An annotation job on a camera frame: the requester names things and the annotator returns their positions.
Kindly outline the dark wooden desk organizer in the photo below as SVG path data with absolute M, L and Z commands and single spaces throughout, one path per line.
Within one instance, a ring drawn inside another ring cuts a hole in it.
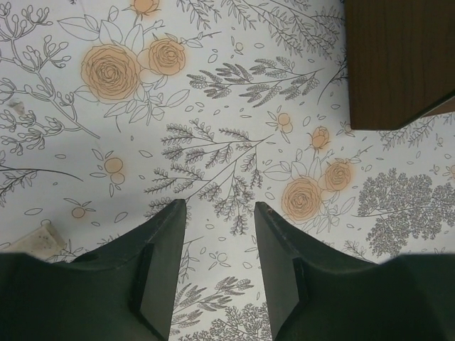
M 350 125 L 397 130 L 454 110 L 454 2 L 346 1 Z

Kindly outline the small wooden block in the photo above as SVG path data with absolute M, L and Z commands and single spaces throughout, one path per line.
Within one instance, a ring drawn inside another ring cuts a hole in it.
M 2 250 L 3 253 L 24 253 L 46 261 L 65 248 L 65 241 L 49 222 L 18 239 Z

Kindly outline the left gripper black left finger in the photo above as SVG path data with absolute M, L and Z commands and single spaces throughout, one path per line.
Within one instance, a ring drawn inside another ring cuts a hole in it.
M 186 203 L 70 262 L 1 254 L 2 340 L 167 340 Z

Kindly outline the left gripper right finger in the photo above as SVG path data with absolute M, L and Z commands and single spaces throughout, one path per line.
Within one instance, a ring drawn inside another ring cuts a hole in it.
M 454 255 L 344 254 L 264 202 L 255 231 L 274 340 L 453 340 Z

